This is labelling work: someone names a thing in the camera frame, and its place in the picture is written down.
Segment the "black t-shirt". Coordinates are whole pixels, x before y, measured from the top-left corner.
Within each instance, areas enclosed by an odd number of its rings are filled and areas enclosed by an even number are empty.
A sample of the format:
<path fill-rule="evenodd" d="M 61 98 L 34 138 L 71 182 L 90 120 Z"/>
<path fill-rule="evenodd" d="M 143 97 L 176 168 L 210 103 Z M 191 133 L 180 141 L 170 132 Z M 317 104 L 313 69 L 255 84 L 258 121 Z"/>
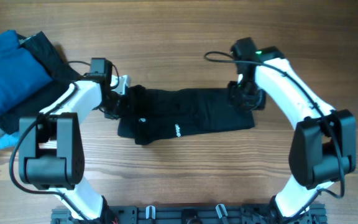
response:
<path fill-rule="evenodd" d="M 129 88 L 129 108 L 117 134 L 138 145 L 183 136 L 252 129 L 250 111 L 235 108 L 226 88 L 187 88 L 177 91 Z"/>

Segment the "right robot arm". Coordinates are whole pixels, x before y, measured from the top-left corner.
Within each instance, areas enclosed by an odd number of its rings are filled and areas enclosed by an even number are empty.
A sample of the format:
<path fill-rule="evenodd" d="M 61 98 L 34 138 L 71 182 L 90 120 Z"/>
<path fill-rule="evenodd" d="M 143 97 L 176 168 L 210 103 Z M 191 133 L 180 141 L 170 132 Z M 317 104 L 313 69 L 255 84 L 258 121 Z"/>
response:
<path fill-rule="evenodd" d="M 291 176 L 270 203 L 269 219 L 288 223 L 306 213 L 317 196 L 345 193 L 345 176 L 356 168 L 356 119 L 318 97 L 276 47 L 257 49 L 250 37 L 231 47 L 239 78 L 229 99 L 244 110 L 263 110 L 269 95 L 295 130 L 288 163 Z"/>

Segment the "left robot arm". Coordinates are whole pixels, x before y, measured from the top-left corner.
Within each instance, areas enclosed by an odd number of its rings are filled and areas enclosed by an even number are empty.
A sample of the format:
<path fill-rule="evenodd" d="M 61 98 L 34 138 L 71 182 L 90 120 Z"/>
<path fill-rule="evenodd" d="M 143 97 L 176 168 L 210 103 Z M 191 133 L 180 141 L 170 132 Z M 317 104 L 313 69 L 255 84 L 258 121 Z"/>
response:
<path fill-rule="evenodd" d="M 84 177 L 80 123 L 95 108 L 108 113 L 125 95 L 125 77 L 70 83 L 57 101 L 19 121 L 20 138 L 11 154 L 9 175 L 23 192 L 54 195 L 78 223 L 118 223 L 106 199 Z"/>

